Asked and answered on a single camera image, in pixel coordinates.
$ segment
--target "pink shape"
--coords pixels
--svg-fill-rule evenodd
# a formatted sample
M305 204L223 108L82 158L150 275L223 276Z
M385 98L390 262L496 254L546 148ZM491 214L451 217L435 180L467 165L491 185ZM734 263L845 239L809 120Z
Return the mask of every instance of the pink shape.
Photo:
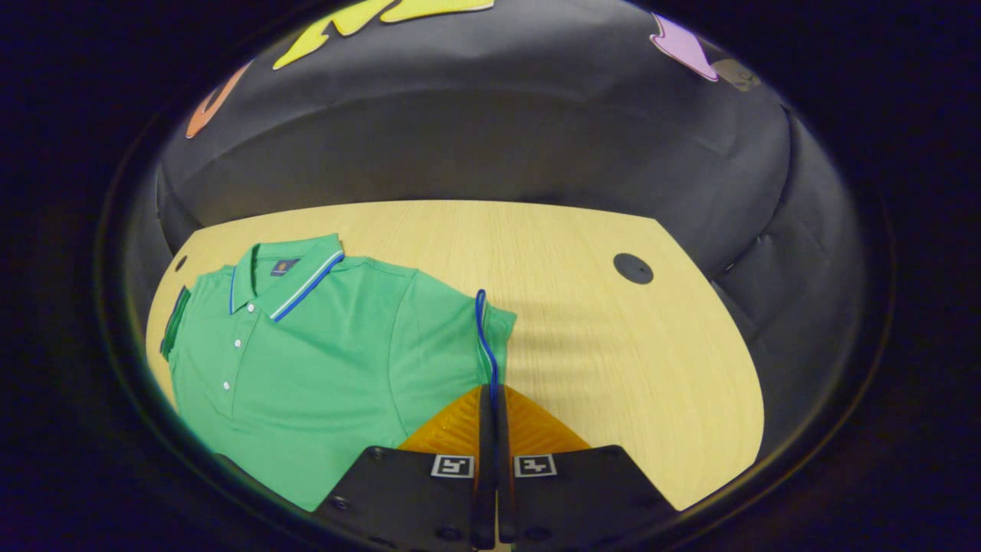
M701 50L701 44L698 43L698 38L694 34L657 14L651 15L661 27L660 35L652 34L650 36L650 41L657 46L657 49L706 79L713 82L719 80L719 74L708 64L708 60L705 59L705 52Z

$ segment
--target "shirt placket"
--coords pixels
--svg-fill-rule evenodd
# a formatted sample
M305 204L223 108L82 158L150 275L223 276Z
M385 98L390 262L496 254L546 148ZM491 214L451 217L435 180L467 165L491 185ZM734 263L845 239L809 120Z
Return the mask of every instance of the shirt placket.
M227 364L227 368L222 374L222 381L219 392L222 394L222 406L225 414L232 415L235 393L238 390L238 375L241 371L248 350L249 343L252 341L252 334L255 331L256 323L259 320L259 309L253 303L249 303L241 308L233 316L232 322L232 361Z

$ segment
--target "green polo shirt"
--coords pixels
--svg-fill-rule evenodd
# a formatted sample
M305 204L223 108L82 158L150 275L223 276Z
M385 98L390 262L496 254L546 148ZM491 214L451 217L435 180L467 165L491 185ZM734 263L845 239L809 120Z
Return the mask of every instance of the green polo shirt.
M482 313L503 382L515 314ZM489 383L475 299L419 270L344 258L337 234L259 244L181 291L161 352L215 453L313 511L365 447L397 447Z

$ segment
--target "light wood tabletop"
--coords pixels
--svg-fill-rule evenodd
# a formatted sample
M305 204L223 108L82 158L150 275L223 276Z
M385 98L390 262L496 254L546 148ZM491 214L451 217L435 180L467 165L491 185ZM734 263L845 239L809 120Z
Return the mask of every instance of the light wood tabletop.
M748 468L763 433L759 382L728 311L653 219L496 201L353 203L237 220L195 232L160 283L147 326L150 368L174 404L158 352L181 286L257 244L338 233L348 255L416 267L517 313L506 383L591 446L621 445L678 510ZM636 255L653 280L621 276ZM186 257L180 270L178 263Z

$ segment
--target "shirt collar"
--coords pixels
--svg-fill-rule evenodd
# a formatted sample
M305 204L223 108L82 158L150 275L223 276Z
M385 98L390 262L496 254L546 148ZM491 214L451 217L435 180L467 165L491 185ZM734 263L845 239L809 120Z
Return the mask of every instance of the shirt collar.
M262 257L299 258L285 275L279 277L262 296L255 295L254 267L257 255ZM317 284L344 259L337 234L330 234L310 240L256 244L249 248L232 270L232 283L229 289L229 314L237 312L249 303L262 307L262 312L275 321L280 321Z

